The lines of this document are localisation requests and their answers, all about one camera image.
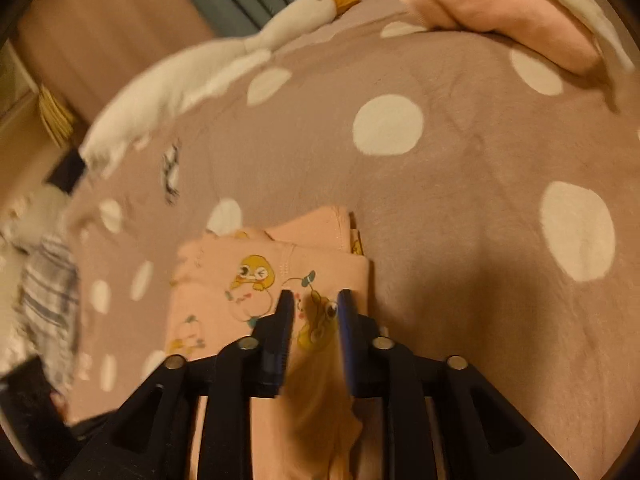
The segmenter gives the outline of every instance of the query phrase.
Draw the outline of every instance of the white stuffed goose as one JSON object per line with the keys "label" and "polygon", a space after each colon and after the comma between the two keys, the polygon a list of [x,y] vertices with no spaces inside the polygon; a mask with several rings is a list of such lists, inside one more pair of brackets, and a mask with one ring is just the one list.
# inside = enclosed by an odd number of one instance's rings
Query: white stuffed goose
{"label": "white stuffed goose", "polygon": [[296,0],[254,36],[211,40],[169,56],[130,81],[98,115],[79,152],[107,177],[127,147],[163,121],[267,62],[284,44],[331,23],[359,0]]}

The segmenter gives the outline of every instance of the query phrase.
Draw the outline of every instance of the folded pink clothing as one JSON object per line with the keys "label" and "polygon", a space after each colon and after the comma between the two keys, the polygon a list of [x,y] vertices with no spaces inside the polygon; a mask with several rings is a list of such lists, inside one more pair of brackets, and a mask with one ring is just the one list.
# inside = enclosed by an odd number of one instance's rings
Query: folded pink clothing
{"label": "folded pink clothing", "polygon": [[[269,236],[278,235],[286,242]],[[303,247],[300,242],[315,245]],[[252,399],[254,478],[349,478],[360,434],[351,413],[338,340],[335,299],[353,291],[366,312],[369,262],[341,208],[323,208],[280,228],[206,234],[179,253],[166,351],[188,359],[216,354],[273,312],[283,288],[296,299],[284,387],[276,399]],[[204,407],[198,413],[191,475],[197,471]]]}
{"label": "folded pink clothing", "polygon": [[428,29],[499,32],[585,75],[600,62],[591,33],[556,0],[402,0]]}

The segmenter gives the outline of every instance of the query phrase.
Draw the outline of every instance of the plaid fabric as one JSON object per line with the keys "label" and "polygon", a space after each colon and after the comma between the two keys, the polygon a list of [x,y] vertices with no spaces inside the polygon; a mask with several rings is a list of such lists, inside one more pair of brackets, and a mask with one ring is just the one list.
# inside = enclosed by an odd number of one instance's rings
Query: plaid fabric
{"label": "plaid fabric", "polygon": [[37,352],[52,386],[66,395],[73,382],[78,334],[78,270],[57,234],[45,235],[22,275],[17,325],[3,367]]}

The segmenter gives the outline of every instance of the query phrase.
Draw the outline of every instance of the pink pillow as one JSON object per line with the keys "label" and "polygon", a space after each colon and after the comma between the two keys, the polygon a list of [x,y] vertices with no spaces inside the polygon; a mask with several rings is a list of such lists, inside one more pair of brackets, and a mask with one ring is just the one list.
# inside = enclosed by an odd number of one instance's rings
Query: pink pillow
{"label": "pink pillow", "polygon": [[402,0],[429,29],[499,32],[585,75],[600,61],[591,33],[555,0]]}

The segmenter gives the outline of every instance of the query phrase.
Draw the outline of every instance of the orange beak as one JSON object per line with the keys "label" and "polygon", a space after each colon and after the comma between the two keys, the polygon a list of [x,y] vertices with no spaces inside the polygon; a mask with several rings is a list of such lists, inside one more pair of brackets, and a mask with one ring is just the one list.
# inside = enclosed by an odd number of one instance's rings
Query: orange beak
{"label": "orange beak", "polygon": [[334,0],[335,2],[335,17],[339,18],[351,7],[356,6],[361,0]]}

